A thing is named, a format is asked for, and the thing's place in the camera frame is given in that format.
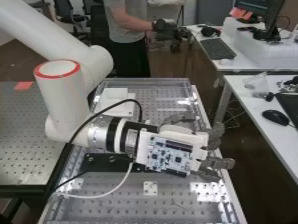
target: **chair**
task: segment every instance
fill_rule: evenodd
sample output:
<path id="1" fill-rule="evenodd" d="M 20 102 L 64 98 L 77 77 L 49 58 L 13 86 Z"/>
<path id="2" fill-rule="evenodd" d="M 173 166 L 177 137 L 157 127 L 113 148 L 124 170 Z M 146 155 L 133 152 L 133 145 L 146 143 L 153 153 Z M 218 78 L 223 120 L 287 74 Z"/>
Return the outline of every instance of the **chair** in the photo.
<path id="1" fill-rule="evenodd" d="M 69 0 L 53 0 L 53 2 L 56 19 L 61 23 L 73 24 L 73 36 L 81 41 L 88 40 L 88 35 L 84 28 L 84 23 L 89 20 L 88 17 L 84 15 L 73 14 L 73 7 Z"/>

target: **t-shirt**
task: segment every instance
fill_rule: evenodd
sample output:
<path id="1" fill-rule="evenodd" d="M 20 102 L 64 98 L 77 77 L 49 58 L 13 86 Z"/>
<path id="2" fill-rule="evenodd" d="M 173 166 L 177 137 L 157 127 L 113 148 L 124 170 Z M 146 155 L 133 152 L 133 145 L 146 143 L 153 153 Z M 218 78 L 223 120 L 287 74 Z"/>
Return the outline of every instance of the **t-shirt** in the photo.
<path id="1" fill-rule="evenodd" d="M 144 38 L 144 32 L 128 30 L 114 21 L 110 8 L 125 7 L 129 16 L 146 20 L 146 0 L 104 0 L 106 19 L 109 23 L 109 37 L 117 43 L 133 43 Z"/>

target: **keyboard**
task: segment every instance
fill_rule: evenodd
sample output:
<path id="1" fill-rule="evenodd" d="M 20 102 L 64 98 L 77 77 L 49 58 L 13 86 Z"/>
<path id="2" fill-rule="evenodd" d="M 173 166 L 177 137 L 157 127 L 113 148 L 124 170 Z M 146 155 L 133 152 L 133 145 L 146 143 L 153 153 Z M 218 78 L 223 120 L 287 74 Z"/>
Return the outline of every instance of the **keyboard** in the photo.
<path id="1" fill-rule="evenodd" d="M 233 59 L 237 54 L 221 38 L 200 41 L 211 60 Z"/>
<path id="2" fill-rule="evenodd" d="M 291 119 L 293 124 L 298 128 L 298 95 L 278 93 L 277 99 Z"/>

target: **sticker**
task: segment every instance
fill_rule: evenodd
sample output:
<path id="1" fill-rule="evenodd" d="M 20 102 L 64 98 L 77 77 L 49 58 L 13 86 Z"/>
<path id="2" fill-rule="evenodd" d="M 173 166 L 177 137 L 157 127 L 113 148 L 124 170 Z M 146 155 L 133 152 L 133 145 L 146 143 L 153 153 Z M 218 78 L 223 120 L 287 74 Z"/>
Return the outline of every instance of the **sticker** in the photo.
<path id="1" fill-rule="evenodd" d="M 28 90 L 31 88 L 31 86 L 33 85 L 33 82 L 19 82 L 13 88 L 13 90 L 16 91 L 24 91 Z"/>

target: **computer monitor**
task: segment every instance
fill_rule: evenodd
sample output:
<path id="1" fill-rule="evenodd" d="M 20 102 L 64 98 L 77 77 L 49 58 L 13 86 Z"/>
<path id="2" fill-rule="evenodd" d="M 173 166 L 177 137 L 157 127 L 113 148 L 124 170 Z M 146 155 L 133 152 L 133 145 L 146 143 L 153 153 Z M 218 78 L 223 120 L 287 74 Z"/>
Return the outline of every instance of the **computer monitor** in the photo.
<path id="1" fill-rule="evenodd" d="M 235 0 L 235 7 L 251 11 L 257 16 L 263 17 L 265 30 L 254 32 L 254 39 L 266 41 L 281 41 L 277 29 L 277 18 L 285 0 Z"/>

